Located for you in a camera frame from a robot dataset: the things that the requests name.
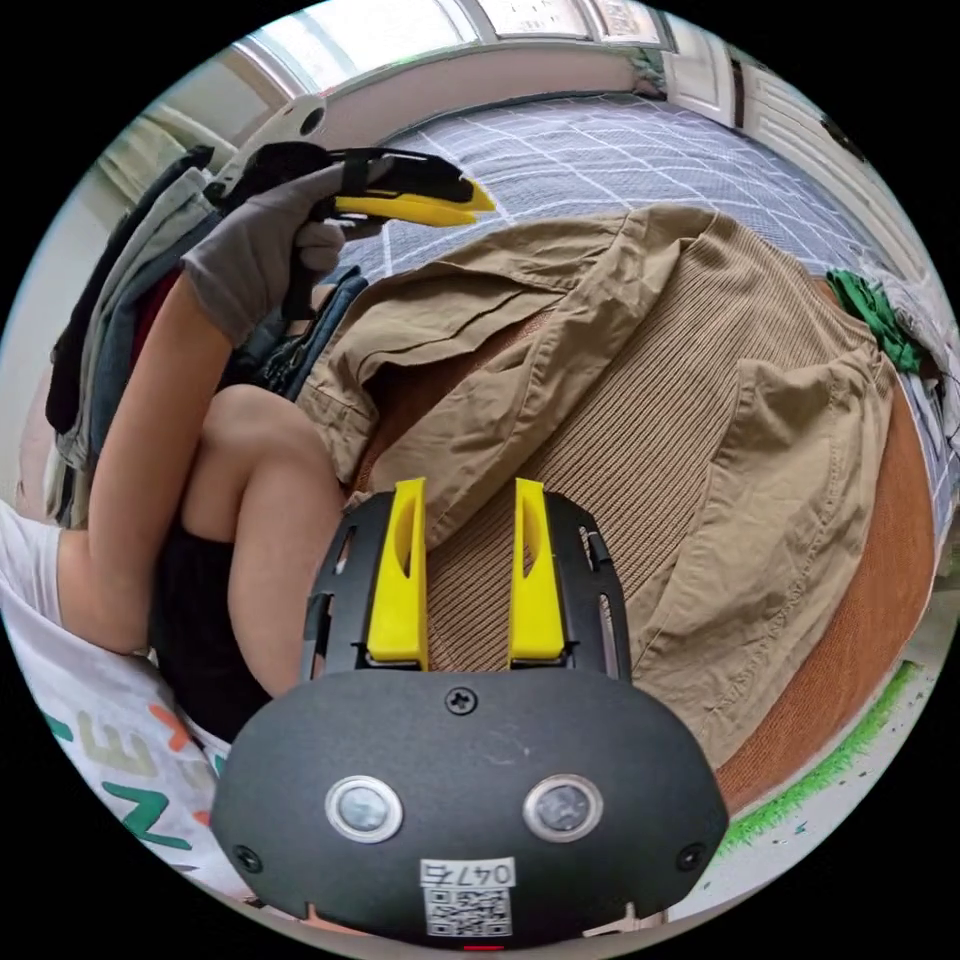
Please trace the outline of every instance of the black shorts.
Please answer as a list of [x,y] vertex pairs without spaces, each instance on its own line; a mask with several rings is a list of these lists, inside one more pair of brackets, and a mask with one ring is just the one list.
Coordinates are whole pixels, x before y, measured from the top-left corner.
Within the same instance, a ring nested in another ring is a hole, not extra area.
[[247,669],[230,623],[233,544],[202,540],[179,521],[157,561],[150,644],[180,709],[231,743],[270,695]]

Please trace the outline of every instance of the hand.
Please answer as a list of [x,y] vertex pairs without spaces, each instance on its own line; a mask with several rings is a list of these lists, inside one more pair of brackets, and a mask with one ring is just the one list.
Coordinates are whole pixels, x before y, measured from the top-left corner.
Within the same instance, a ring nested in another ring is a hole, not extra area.
[[[377,160],[367,167],[373,183],[390,167]],[[373,236],[382,221],[309,222],[321,200],[343,185],[343,164],[334,164],[251,197],[182,258],[184,274],[211,322],[234,347],[278,308],[290,285],[292,251],[319,280],[333,271],[347,240]]]

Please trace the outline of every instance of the human leg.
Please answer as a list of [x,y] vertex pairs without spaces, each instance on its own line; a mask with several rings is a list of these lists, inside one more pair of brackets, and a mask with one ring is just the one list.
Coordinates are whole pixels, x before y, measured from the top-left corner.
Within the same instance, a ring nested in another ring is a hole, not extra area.
[[181,523],[194,537],[234,545],[230,622],[271,696],[297,682],[307,597],[343,503],[330,455],[298,407],[256,387],[214,397]]

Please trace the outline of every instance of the bedsheet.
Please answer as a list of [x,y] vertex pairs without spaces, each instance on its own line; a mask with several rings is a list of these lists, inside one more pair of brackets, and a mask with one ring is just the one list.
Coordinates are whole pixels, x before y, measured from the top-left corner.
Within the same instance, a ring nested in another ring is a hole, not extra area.
[[[380,237],[351,244],[350,262],[371,283],[525,220],[651,203],[726,213],[813,274],[884,264],[868,234],[792,163],[672,104],[628,94],[539,100],[433,120],[390,146],[456,163],[484,185],[496,213],[448,230],[394,221]],[[960,459],[937,441],[936,399],[925,385],[903,382],[924,439],[942,543],[960,495]]]

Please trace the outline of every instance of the white cabinet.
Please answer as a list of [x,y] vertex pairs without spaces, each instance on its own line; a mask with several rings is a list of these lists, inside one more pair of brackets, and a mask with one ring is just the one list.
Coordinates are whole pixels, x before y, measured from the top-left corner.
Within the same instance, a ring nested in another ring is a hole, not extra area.
[[686,20],[669,13],[665,16],[677,51],[663,54],[667,100],[732,127],[736,92],[727,45]]
[[845,207],[885,254],[888,265],[921,283],[943,319],[956,323],[926,247],[890,188],[824,129],[823,113],[779,77],[743,64],[743,133],[791,160]]

